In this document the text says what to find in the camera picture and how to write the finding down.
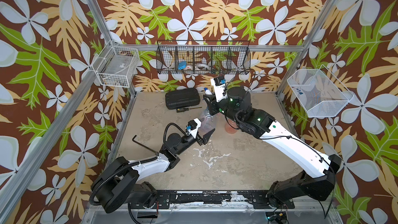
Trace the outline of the clear blue spray bottle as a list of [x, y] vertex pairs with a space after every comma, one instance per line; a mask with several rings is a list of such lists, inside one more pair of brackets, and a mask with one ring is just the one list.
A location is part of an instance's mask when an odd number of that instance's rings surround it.
[[200, 134], [206, 134], [216, 128], [215, 117], [210, 114], [208, 108], [206, 108], [199, 116], [201, 127], [199, 128]]

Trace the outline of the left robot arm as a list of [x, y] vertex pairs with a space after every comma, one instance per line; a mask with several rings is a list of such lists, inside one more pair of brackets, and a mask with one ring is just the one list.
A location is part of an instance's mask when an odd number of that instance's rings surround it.
[[158, 192], [150, 183], [139, 181], [173, 169], [181, 153], [194, 143], [206, 145], [215, 131], [211, 129], [200, 135], [201, 121], [197, 118], [190, 120], [185, 129], [177, 127], [178, 133], [168, 134], [171, 126], [176, 124], [171, 122], [165, 127], [162, 147], [155, 156], [136, 161], [116, 158], [92, 184], [89, 203], [101, 206], [106, 213], [114, 212], [123, 204], [152, 207]]

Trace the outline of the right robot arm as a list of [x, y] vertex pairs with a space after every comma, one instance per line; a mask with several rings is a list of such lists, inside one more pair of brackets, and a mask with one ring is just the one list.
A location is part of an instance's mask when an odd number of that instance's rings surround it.
[[289, 132], [272, 115], [253, 108], [251, 95], [243, 88], [226, 90], [221, 85], [215, 86], [214, 90], [212, 93], [206, 88], [203, 96], [211, 115], [224, 115], [234, 121], [239, 130], [277, 148], [303, 170], [290, 179], [271, 185], [266, 195], [269, 205], [280, 207], [302, 196], [325, 201], [334, 194], [336, 174], [342, 163], [338, 155], [317, 151]]

